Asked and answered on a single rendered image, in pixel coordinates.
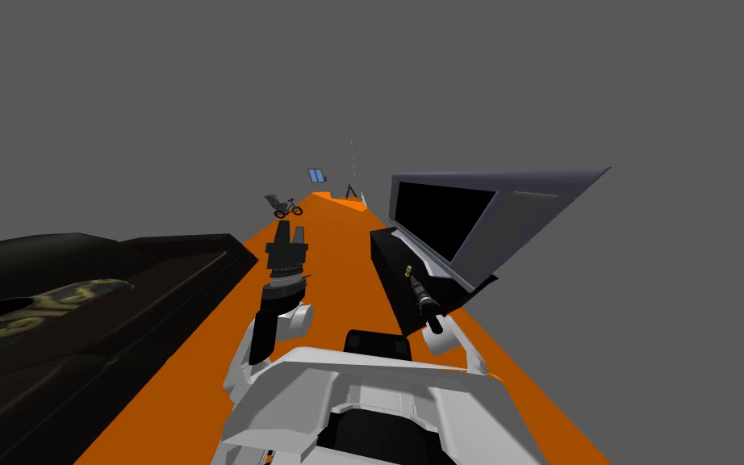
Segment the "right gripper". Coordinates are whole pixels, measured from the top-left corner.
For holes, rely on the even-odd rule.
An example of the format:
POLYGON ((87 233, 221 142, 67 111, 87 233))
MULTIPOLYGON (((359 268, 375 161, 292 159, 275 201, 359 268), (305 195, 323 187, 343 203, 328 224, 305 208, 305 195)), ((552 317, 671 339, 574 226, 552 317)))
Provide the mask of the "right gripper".
POLYGON ((437 301, 426 291, 420 281, 413 274, 409 277, 412 291, 416 296, 418 311, 421 316, 437 314, 437 301))

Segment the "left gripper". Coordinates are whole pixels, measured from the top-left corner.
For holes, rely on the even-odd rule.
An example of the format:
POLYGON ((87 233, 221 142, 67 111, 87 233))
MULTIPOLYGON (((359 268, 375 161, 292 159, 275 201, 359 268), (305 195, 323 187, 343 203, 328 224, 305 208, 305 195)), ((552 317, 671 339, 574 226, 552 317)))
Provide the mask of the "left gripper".
POLYGON ((274 242, 267 243, 267 268, 272 271, 301 268, 306 260, 308 244, 305 244, 305 229, 296 226, 291 238, 291 227, 288 220, 278 222, 274 242))

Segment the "dark bicycle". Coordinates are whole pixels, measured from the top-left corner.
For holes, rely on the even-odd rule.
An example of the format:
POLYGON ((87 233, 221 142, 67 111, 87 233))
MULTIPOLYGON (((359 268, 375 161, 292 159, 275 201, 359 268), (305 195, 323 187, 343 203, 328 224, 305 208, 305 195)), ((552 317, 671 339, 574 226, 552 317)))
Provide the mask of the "dark bicycle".
POLYGON ((293 199, 281 201, 275 194, 265 195, 264 198, 274 209, 274 217, 284 219, 290 215, 302 216, 303 209, 293 199))

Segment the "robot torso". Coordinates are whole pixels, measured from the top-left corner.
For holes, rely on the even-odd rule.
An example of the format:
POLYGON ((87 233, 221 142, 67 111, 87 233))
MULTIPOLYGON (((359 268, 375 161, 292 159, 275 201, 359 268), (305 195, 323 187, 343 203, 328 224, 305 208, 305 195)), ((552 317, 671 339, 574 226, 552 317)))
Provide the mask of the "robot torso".
POLYGON ((256 373, 211 465, 547 462, 489 371, 299 347, 256 373))

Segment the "dark sofa with yellow pattern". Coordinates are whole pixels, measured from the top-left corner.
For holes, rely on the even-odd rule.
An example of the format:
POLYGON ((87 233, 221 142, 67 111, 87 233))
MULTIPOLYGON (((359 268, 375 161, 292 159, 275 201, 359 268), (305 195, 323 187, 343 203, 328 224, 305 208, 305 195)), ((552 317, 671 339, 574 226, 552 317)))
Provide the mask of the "dark sofa with yellow pattern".
POLYGON ((74 465, 256 262, 227 233, 0 241, 0 465, 74 465))

